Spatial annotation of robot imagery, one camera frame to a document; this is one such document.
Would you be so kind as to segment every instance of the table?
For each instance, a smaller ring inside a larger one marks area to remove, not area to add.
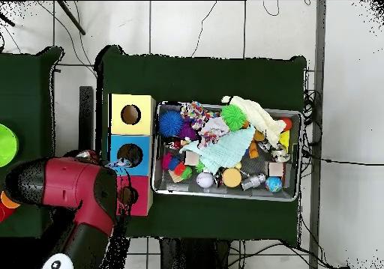
[[[106,46],[97,56],[96,151],[107,156],[108,94],[150,94],[162,100],[219,104],[237,95],[263,108],[303,110],[305,58],[173,58],[125,55]],[[297,246],[298,205],[154,194],[147,217],[134,217],[127,236],[219,239],[283,239]]]

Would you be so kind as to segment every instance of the white ball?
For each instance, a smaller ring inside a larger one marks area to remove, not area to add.
[[[213,184],[213,175],[212,173],[200,173],[197,176],[196,179],[197,184],[199,184],[200,187],[203,187],[204,189],[207,189],[212,186]]]

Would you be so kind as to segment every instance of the round hole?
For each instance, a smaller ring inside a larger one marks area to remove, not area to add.
[[[118,159],[127,159],[132,164],[132,168],[138,166],[143,161],[143,151],[137,145],[128,143],[122,145],[117,151]]]
[[[133,187],[123,187],[117,193],[118,200],[124,205],[133,205],[139,198],[139,193]]]
[[[137,124],[140,118],[140,109],[135,105],[126,105],[121,111],[121,119],[126,124]]]

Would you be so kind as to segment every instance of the green table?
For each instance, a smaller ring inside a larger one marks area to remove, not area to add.
[[[97,57],[97,150],[107,154],[108,94],[150,94],[162,100],[220,104],[240,96],[264,108],[303,110],[306,60],[173,58],[125,55],[106,46]],[[283,239],[297,245],[298,199],[268,202],[154,194],[147,217],[134,217],[127,236]]]
[[[58,47],[37,55],[0,53],[0,123],[19,139],[19,152],[10,164],[0,168],[0,191],[14,163],[53,155],[51,77],[62,53]],[[0,223],[0,237],[37,237],[49,223],[44,209],[21,205]]]

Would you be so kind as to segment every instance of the stacked cubes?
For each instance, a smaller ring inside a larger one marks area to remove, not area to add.
[[[152,135],[156,102],[151,96],[111,94],[110,162],[120,158],[132,162],[130,167],[115,167],[118,192],[132,187],[138,193],[131,215],[146,216],[152,205],[150,185],[152,165]]]

